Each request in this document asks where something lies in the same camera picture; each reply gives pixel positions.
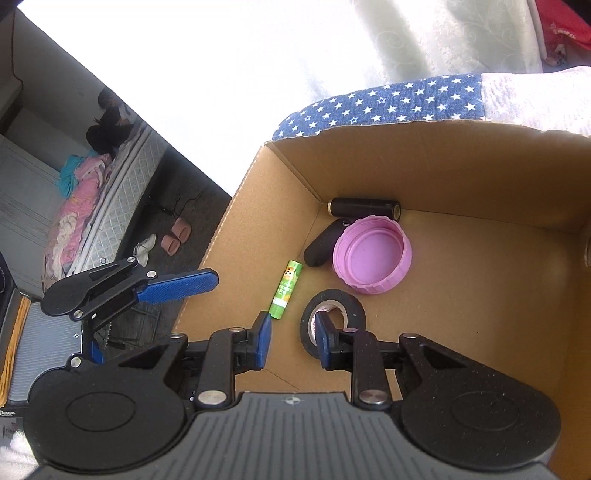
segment teal cloth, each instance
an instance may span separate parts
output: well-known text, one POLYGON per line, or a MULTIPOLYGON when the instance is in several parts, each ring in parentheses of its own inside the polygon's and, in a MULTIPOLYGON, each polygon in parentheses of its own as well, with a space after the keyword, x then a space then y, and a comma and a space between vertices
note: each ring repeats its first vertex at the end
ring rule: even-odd
POLYGON ((66 164, 60 170, 60 179, 57 182, 57 186, 60 188, 60 193, 65 198, 70 198, 72 192, 78 185, 78 180, 74 175, 74 170, 78 168, 85 158, 78 155, 70 155, 66 164))

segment pink blanket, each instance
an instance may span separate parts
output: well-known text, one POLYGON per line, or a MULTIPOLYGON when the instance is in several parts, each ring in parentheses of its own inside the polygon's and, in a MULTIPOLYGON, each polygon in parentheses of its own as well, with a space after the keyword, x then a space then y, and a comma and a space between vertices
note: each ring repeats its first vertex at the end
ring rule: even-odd
POLYGON ((74 260, 82 232, 99 197, 100 189, 110 172, 111 156, 88 157, 74 175, 78 185, 60 208, 49 231, 49 245, 45 250, 43 287, 49 288, 64 278, 74 260))

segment floor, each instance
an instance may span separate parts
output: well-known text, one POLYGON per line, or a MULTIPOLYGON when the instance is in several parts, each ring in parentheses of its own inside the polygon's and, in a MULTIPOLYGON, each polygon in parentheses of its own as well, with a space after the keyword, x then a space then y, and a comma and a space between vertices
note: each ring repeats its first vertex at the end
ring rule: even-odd
MULTIPOLYGON (((126 243, 125 254, 131 255, 138 242, 156 233, 156 246, 148 260, 151 270, 159 274, 196 270, 230 202, 230 196, 173 148, 164 154, 157 174, 150 197, 169 212, 165 213, 155 205, 145 205, 126 243), (175 216, 185 218, 192 230, 189 240, 169 257, 160 247, 160 241, 174 223, 171 210, 175 216)), ((113 358, 125 350, 146 345, 169 334, 182 304, 182 300, 157 305, 138 303, 133 310, 120 315, 111 323, 105 357, 113 358)))

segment blue star fabric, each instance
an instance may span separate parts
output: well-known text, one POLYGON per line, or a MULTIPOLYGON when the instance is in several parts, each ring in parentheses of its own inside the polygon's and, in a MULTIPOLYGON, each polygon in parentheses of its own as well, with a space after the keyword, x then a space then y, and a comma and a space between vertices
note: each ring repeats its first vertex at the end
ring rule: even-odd
POLYGON ((342 125, 484 120, 480 75, 443 75, 337 95, 283 120, 273 141, 310 137, 342 125))

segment white towel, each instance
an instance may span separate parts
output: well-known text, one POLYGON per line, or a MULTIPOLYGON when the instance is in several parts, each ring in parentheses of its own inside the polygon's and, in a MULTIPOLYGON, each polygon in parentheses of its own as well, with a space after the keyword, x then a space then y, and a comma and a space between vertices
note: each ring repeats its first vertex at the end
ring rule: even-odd
POLYGON ((10 446, 0 447, 0 478, 2 480, 24 480, 35 468, 37 461, 24 432, 15 432, 10 446))

